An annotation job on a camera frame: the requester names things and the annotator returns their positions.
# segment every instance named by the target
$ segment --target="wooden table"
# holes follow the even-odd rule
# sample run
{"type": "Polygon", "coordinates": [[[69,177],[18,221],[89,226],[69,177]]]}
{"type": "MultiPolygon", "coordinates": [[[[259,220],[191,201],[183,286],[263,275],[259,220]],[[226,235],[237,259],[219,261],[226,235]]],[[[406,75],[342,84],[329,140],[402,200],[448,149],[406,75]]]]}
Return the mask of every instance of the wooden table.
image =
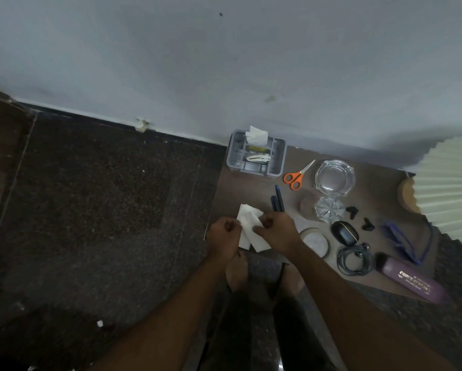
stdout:
{"type": "MultiPolygon", "coordinates": [[[[342,245],[332,237],[329,224],[321,221],[305,220],[299,212],[299,204],[306,196],[313,195],[316,198],[323,196],[314,186],[314,175],[321,161],[339,159],[339,157],[289,146],[284,163],[284,174],[302,169],[313,159],[317,159],[317,161],[305,174],[303,186],[298,191],[291,190],[289,185],[283,182],[282,177],[269,178],[255,174],[232,172],[224,165],[219,178],[209,223],[213,223],[221,216],[235,218],[241,203],[256,207],[264,212],[271,211],[271,196],[275,195],[274,186],[278,184],[283,195],[285,210],[294,219],[297,229],[301,231],[308,227],[317,227],[327,237],[331,244],[331,250],[324,260],[343,278],[422,300],[410,290],[377,271],[373,271],[365,276],[346,276],[339,271],[336,264],[336,251],[342,245]]],[[[430,232],[422,215],[408,212],[398,202],[397,188],[399,183],[406,178],[405,173],[396,169],[358,163],[346,159],[342,160],[355,169],[356,185],[341,200],[346,207],[355,206],[359,209],[358,215],[354,220],[349,220],[350,214],[348,212],[345,213],[344,220],[349,221],[358,231],[360,242],[369,243],[370,251],[374,254],[384,252],[397,256],[394,248],[382,234],[378,226],[386,220],[392,220],[406,234],[413,245],[415,245],[417,254],[420,255],[428,242],[430,232]],[[364,217],[370,219],[375,225],[375,230],[371,232],[362,230],[364,217]]],[[[425,262],[418,267],[408,262],[417,271],[430,277],[433,277],[434,274],[434,264],[437,254],[438,230],[434,228],[434,232],[435,235],[431,249],[425,262]]],[[[273,250],[266,250],[261,255],[267,255],[279,260],[283,258],[273,250]]]]}

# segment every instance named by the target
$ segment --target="scissors handle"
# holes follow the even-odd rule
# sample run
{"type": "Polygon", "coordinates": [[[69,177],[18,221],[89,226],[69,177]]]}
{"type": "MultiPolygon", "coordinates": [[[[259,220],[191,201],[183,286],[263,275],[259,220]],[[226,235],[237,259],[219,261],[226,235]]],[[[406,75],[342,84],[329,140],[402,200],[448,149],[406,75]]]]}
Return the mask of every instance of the scissors handle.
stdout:
{"type": "Polygon", "coordinates": [[[284,183],[289,183],[291,190],[294,190],[294,191],[300,189],[302,179],[303,179],[303,175],[300,172],[287,173],[283,177],[284,183]]]}

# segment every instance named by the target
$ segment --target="hand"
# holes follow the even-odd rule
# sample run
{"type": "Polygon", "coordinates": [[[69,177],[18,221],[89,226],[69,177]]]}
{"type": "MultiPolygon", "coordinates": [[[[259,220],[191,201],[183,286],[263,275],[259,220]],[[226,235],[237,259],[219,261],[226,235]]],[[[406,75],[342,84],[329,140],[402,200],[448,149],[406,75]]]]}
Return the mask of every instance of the hand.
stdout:
{"type": "Polygon", "coordinates": [[[207,232],[209,255],[226,264],[238,251],[241,224],[235,218],[222,217],[207,232]]]}
{"type": "Polygon", "coordinates": [[[287,258],[295,246],[302,243],[293,219],[286,212],[268,212],[259,220],[264,227],[255,226],[253,231],[287,258]]]}

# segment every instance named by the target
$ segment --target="gray plastic organizer box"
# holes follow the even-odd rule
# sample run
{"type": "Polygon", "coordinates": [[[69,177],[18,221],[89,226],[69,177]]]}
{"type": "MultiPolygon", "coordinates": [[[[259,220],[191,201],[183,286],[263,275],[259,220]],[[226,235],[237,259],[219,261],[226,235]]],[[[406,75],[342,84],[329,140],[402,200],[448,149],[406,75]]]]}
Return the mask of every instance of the gray plastic organizer box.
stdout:
{"type": "Polygon", "coordinates": [[[248,144],[245,130],[235,130],[231,134],[226,163],[232,171],[277,177],[283,174],[286,148],[287,144],[284,139],[271,136],[267,139],[266,145],[248,144]],[[271,156],[271,160],[266,163],[251,163],[246,159],[250,155],[265,153],[271,156]]]}

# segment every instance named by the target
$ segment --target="glass ashtray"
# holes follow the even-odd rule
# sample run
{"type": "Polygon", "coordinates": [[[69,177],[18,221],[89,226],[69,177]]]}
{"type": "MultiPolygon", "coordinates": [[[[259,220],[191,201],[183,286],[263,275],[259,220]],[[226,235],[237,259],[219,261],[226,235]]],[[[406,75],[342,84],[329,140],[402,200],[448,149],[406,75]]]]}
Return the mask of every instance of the glass ashtray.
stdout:
{"type": "Polygon", "coordinates": [[[329,196],[346,195],[355,186],[355,170],[341,160],[326,160],[315,173],[315,188],[329,196]]]}

